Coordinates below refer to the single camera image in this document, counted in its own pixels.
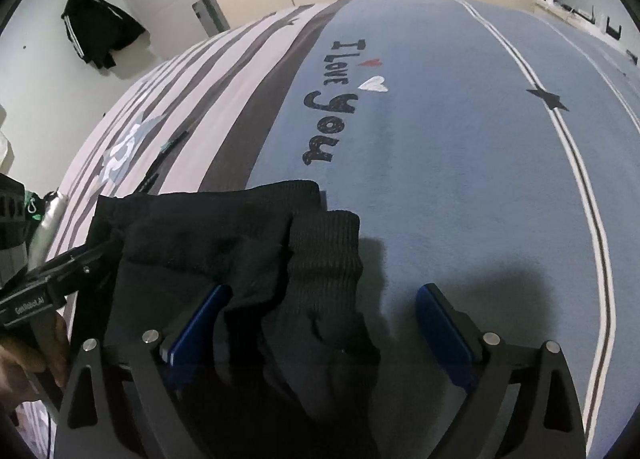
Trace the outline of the person left hand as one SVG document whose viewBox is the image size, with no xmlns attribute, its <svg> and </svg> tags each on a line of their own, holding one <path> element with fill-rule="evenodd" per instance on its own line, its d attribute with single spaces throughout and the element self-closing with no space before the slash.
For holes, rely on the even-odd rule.
<svg viewBox="0 0 640 459">
<path fill-rule="evenodd" d="M 47 313 L 36 324 L 38 349 L 11 337 L 1 339 L 1 410 L 13 413 L 26 401 L 39 398 L 27 375 L 49 371 L 64 389 L 68 381 L 68 340 L 64 318 Z"/>
</svg>

